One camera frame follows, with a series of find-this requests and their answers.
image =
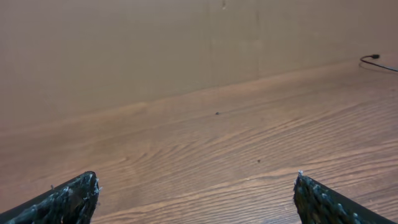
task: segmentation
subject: wall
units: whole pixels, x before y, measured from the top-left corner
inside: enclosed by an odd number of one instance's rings
[[[3,0],[0,130],[398,50],[396,0]]]

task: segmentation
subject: black cable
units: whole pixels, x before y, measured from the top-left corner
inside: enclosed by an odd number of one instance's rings
[[[388,69],[388,70],[391,70],[391,71],[394,71],[394,72],[398,72],[398,69],[396,69],[396,68],[391,68],[391,67],[387,67],[387,66],[380,65],[380,64],[377,64],[377,63],[369,62],[369,61],[365,60],[366,58],[378,59],[378,58],[380,58],[380,55],[376,55],[376,54],[375,54],[375,55],[367,55],[367,56],[361,57],[360,60],[361,60],[362,62],[368,63],[368,64],[370,64],[370,65],[374,65],[374,66],[381,67],[381,68],[385,68],[385,69]]]

